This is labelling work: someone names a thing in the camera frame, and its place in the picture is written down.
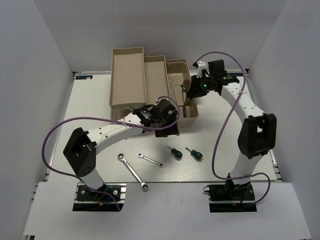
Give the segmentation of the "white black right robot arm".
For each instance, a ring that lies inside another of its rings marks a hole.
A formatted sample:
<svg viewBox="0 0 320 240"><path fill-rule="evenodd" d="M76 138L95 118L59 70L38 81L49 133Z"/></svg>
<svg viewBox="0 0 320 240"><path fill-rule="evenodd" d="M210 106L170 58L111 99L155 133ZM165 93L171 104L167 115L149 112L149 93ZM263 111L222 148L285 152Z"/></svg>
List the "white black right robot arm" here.
<svg viewBox="0 0 320 240"><path fill-rule="evenodd" d="M194 99L217 92L226 100L240 119L242 127L237 139L239 156L228 174L232 183L225 188L226 195L236 200L244 193L258 162L275 147L277 118L265 113L244 93L243 83L225 70L223 60L194 63L196 75L191 78L187 98Z"/></svg>

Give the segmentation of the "beige plastic toolbox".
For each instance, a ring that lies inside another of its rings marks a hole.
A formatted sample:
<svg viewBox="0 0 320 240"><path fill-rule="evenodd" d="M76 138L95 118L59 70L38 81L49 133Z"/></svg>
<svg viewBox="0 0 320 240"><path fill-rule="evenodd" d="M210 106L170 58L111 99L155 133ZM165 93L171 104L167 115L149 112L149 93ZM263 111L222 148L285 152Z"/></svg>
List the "beige plastic toolbox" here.
<svg viewBox="0 0 320 240"><path fill-rule="evenodd" d="M180 110L178 126L191 127L199 116L195 100L186 98L182 90L190 88L191 75L185 59L149 56L143 47L112 50L109 106L111 119L119 120L134 109L154 105L161 96L176 101ZM183 117L186 100L187 117Z"/></svg>

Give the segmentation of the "blue red clear screwdriver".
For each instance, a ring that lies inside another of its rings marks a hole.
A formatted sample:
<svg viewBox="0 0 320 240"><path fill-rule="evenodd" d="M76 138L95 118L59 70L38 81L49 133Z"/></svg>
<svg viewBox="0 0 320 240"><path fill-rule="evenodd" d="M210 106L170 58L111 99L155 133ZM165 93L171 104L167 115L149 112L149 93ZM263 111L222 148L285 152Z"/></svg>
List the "blue red clear screwdriver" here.
<svg viewBox="0 0 320 240"><path fill-rule="evenodd" d="M182 105L182 114L183 114L184 118L187 117L186 100L184 100L183 105Z"/></svg>

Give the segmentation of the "small silver ratchet wrench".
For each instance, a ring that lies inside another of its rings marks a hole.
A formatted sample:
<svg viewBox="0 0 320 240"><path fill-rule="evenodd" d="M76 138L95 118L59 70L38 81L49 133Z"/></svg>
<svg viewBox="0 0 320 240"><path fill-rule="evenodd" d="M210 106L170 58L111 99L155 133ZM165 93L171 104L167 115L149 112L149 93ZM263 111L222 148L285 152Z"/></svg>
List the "small silver ratchet wrench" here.
<svg viewBox="0 0 320 240"><path fill-rule="evenodd" d="M149 161L149 162L151 162L151 163L153 163L153 164L156 164L156 165L159 166L160 168L163 167L163 164L162 164L162 163L157 162L157 161L155 161L155 160L153 160L153 159L151 159L151 158L143 155L142 153L138 153L137 156L138 156L139 158L141 158L141 159L144 159L144 160Z"/></svg>

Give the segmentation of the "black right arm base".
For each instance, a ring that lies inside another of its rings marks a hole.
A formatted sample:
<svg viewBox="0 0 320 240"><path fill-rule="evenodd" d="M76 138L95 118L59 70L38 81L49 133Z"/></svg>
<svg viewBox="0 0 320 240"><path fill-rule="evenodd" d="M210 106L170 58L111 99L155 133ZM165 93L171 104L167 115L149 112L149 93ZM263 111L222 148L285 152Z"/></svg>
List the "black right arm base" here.
<svg viewBox="0 0 320 240"><path fill-rule="evenodd" d="M203 188L208 194L211 213L250 213L256 212L255 195L250 182L234 184L226 180L224 184L210 184Z"/></svg>

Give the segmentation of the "black green precision screwdriver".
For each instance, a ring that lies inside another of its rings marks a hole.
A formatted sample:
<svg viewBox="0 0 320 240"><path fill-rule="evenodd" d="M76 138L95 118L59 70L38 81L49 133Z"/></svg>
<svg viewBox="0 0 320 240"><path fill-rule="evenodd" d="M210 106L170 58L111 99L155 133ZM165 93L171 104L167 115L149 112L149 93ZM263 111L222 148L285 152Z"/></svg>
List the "black green precision screwdriver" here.
<svg viewBox="0 0 320 240"><path fill-rule="evenodd" d="M185 93L188 92L187 89L186 89L182 84L180 85L180 87L182 88L182 90L183 90Z"/></svg>

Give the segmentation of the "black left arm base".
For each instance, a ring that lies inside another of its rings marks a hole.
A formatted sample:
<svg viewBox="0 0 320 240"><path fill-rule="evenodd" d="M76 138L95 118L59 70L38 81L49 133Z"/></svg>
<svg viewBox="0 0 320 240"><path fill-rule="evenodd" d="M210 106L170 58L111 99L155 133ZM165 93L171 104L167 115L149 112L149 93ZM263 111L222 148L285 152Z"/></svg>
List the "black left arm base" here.
<svg viewBox="0 0 320 240"><path fill-rule="evenodd" d="M100 189L108 194L90 191L79 183L76 187L73 212L119 212L122 210L126 197L126 183L105 183Z"/></svg>

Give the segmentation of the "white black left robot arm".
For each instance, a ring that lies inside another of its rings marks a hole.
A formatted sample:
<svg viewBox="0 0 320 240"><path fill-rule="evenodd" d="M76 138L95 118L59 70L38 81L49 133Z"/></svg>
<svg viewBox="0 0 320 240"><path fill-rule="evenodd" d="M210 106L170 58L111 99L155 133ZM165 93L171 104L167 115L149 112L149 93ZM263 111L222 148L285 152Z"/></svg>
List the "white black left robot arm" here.
<svg viewBox="0 0 320 240"><path fill-rule="evenodd" d="M99 200L105 196L104 181L96 169L96 156L104 149L130 137L153 131L156 137L178 135L179 106L170 97L161 96L156 104L134 109L119 120L107 119L105 126L75 129L63 150L69 165L88 188L88 193Z"/></svg>

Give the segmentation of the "large silver ratchet wrench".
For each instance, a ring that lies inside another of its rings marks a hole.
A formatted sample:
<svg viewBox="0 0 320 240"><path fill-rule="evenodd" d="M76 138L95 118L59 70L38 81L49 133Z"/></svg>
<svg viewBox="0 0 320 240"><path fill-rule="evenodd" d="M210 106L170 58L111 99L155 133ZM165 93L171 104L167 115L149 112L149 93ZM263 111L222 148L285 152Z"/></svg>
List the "large silver ratchet wrench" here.
<svg viewBox="0 0 320 240"><path fill-rule="evenodd" d="M117 159L123 163L123 165L128 169L128 171L133 175L133 177L137 180L137 182L139 183L142 191L147 192L149 190L149 185L147 183L145 183L144 181L142 181L142 179L139 177L139 175L136 173L136 171L132 168L132 166L130 165L130 163L127 161L125 155L123 153L120 153L117 156Z"/></svg>

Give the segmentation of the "green orange-capped phillips stubby screwdriver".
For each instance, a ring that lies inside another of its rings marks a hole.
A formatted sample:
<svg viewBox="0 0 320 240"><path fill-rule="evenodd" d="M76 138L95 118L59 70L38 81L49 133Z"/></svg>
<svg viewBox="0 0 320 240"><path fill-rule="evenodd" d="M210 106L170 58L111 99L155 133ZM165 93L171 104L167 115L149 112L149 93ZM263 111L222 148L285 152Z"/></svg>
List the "green orange-capped phillips stubby screwdriver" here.
<svg viewBox="0 0 320 240"><path fill-rule="evenodd" d="M194 150L194 149L189 149L188 147L185 147L185 149L190 152L190 155L196 159L197 161L202 161L203 160L203 154Z"/></svg>

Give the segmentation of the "green flathead stubby screwdriver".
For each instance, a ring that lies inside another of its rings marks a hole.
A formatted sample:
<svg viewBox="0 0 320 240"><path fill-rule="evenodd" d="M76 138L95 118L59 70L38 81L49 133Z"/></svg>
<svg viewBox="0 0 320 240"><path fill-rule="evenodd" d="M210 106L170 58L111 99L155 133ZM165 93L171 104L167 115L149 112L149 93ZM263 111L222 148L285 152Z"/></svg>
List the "green flathead stubby screwdriver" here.
<svg viewBox="0 0 320 240"><path fill-rule="evenodd" d="M183 157L183 154L181 151L177 150L176 148L174 147L170 147L170 146L166 146L169 150L170 150L170 153L174 156L174 158L176 160L181 160L182 157Z"/></svg>

